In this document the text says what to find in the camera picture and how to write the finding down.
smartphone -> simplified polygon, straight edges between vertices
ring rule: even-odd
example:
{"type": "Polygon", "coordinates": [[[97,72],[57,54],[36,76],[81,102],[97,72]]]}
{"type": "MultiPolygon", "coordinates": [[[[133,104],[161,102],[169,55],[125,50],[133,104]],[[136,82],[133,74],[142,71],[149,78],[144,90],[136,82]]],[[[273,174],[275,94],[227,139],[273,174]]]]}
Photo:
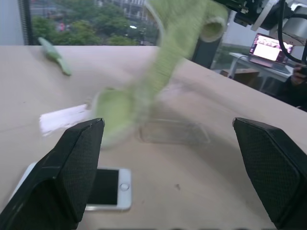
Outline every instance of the smartphone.
{"type": "Polygon", "coordinates": [[[98,168],[85,210],[128,210],[131,204],[131,171],[98,168]]]}

table surface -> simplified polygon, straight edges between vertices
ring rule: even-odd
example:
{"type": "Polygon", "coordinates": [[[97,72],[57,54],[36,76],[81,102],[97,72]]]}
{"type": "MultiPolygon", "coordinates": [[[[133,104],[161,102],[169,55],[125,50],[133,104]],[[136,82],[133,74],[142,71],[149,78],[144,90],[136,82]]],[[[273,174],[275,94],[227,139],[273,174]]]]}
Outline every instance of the table surface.
{"type": "MultiPolygon", "coordinates": [[[[229,55],[231,55],[235,58],[239,58],[241,56],[244,56],[243,54],[240,54],[240,53],[229,53],[229,55]]],[[[286,68],[290,71],[289,74],[286,74],[286,73],[283,73],[283,72],[280,72],[280,71],[277,71],[277,70],[274,70],[274,69],[271,69],[271,68],[267,68],[265,66],[261,66],[261,65],[252,63],[248,60],[247,56],[242,57],[240,60],[238,60],[238,63],[243,64],[243,65],[248,64],[248,66],[253,68],[253,69],[256,69],[256,70],[259,70],[259,71],[265,71],[269,74],[273,74],[272,77],[275,77],[275,78],[277,78],[281,81],[286,81],[287,78],[289,78],[292,75],[292,72],[293,72],[293,68],[290,67],[290,66],[287,66],[287,65],[286,65],[286,68]]]]}
{"type": "MultiPolygon", "coordinates": [[[[43,137],[40,116],[142,77],[157,48],[58,50],[72,69],[70,77],[62,75],[40,47],[0,46],[0,210],[26,167],[47,154],[63,133],[43,137]]],[[[232,120],[246,117],[280,127],[307,152],[307,128],[301,125],[307,114],[187,60],[181,61],[171,85],[176,90],[160,97],[153,116],[201,123],[209,142],[201,147],[151,144],[132,135],[101,151],[99,166],[131,169],[132,208],[86,212],[78,229],[273,227],[246,174],[232,120]]]]}

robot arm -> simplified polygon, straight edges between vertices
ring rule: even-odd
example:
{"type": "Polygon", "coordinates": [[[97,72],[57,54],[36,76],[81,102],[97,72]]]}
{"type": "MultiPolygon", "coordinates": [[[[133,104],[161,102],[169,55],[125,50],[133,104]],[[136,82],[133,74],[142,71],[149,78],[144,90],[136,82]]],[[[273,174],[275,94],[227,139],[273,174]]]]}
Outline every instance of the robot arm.
{"type": "Polygon", "coordinates": [[[262,28],[277,38],[285,55],[299,63],[307,60],[307,5],[293,3],[293,0],[215,0],[236,11],[234,22],[256,31],[262,28]],[[305,46],[302,60],[291,56],[283,42],[305,46]]]}

laptop screen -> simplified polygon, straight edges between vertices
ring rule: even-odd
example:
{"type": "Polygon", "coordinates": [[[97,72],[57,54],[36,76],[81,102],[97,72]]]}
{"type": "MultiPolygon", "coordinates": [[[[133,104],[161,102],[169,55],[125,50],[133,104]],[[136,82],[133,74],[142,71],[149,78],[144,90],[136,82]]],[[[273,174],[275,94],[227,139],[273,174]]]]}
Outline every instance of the laptop screen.
{"type": "MultiPolygon", "coordinates": [[[[288,52],[291,53],[293,45],[289,45],[286,42],[284,42],[283,44],[288,50],[288,52]]],[[[279,41],[263,34],[256,35],[249,53],[254,56],[265,58],[271,61],[276,61],[279,63],[286,62],[286,56],[279,46],[279,41]]]]}

person's hand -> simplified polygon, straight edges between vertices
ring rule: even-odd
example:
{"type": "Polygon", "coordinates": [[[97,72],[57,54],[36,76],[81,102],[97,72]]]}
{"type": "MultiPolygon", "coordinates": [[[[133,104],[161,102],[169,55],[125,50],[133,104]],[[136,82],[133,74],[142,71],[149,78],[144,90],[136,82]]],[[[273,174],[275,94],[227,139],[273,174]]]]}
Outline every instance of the person's hand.
{"type": "Polygon", "coordinates": [[[293,69],[293,75],[291,76],[291,82],[293,85],[299,85],[303,83],[305,80],[307,80],[307,76],[304,74],[299,73],[299,71],[302,69],[301,64],[297,64],[295,68],[293,69]]]}

